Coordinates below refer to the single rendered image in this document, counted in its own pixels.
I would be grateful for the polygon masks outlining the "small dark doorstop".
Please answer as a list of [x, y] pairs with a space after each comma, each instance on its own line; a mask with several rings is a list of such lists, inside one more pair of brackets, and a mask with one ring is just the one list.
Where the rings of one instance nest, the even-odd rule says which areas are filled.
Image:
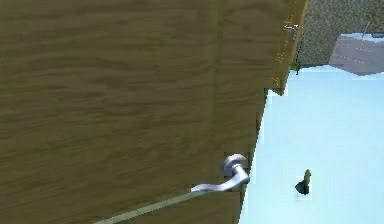
[[307, 169], [305, 171], [303, 180], [298, 182], [295, 185], [295, 189], [298, 193], [300, 193], [302, 195], [307, 195], [309, 193], [310, 178], [311, 178], [311, 171], [309, 169]]

